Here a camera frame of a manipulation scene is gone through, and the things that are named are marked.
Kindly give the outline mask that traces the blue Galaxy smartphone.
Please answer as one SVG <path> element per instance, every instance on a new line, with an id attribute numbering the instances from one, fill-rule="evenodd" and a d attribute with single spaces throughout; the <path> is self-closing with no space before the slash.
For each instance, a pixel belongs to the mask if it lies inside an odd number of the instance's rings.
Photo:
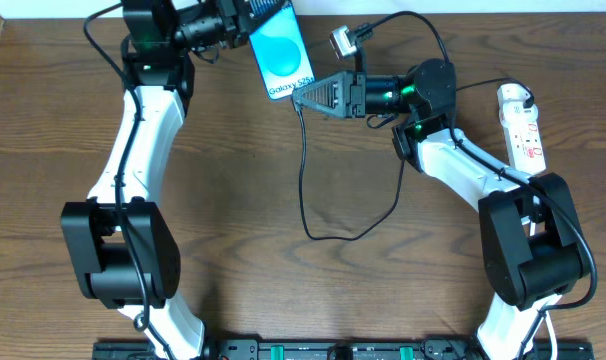
<path id="1" fill-rule="evenodd" d="M 315 81 L 291 1 L 286 1 L 249 40 L 270 100 L 288 97 L 296 88 Z"/>

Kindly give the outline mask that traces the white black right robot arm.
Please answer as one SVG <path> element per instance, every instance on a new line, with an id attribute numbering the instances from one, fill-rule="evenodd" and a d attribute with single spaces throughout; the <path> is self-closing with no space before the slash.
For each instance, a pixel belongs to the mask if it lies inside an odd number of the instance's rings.
<path id="1" fill-rule="evenodd" d="M 494 297 L 469 358 L 526 359 L 534 337 L 581 279 L 598 280 L 567 182 L 546 169 L 531 91 L 502 81 L 502 162 L 470 141 L 456 119 L 454 65 L 433 58 L 405 75 L 341 71 L 296 89 L 296 111 L 335 118 L 381 116 L 403 165 L 435 178 L 478 214 L 484 268 Z"/>

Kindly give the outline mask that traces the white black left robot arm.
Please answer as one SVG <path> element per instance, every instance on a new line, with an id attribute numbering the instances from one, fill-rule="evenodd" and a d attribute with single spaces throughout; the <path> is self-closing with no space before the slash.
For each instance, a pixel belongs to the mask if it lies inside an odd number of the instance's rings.
<path id="1" fill-rule="evenodd" d="M 205 324 L 178 285 L 181 260 L 160 209 L 164 173 L 193 96 L 195 59 L 238 48 L 285 0 L 120 0 L 128 28 L 111 66 L 124 111 L 107 164 L 82 202 L 68 202 L 60 224 L 81 293 L 128 317 L 156 359 L 213 359 Z"/>

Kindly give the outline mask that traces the white charger plug adapter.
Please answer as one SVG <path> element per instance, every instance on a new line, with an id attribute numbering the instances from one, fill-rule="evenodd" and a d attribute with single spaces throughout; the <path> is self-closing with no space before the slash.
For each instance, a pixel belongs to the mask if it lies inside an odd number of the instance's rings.
<path id="1" fill-rule="evenodd" d="M 506 83 L 497 90 L 499 120 L 503 127 L 536 121 L 539 111 L 534 96 L 527 87 L 517 83 Z"/>

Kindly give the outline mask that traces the white power strip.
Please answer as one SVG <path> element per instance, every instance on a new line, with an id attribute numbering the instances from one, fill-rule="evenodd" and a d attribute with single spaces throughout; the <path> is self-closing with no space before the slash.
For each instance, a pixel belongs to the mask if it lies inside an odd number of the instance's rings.
<path id="1" fill-rule="evenodd" d="M 546 170 L 538 119 L 503 127 L 503 131 L 511 167 L 530 175 L 538 175 Z"/>

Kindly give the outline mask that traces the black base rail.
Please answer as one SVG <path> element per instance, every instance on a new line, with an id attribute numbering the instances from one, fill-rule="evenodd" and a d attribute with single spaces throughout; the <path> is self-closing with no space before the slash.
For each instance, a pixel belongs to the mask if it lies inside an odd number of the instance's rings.
<path id="1" fill-rule="evenodd" d="M 596 359 L 591 343 L 557 343 L 557 359 Z M 523 359 L 551 359 L 552 345 L 537 341 Z M 96 342 L 93 360 L 161 359 L 153 346 L 145 342 Z M 420 359 L 489 359 L 479 345 L 464 340 L 432 337 L 417 342 L 267 342 L 234 339 L 210 342 L 203 355 L 192 359 L 218 360 L 420 360 Z"/>

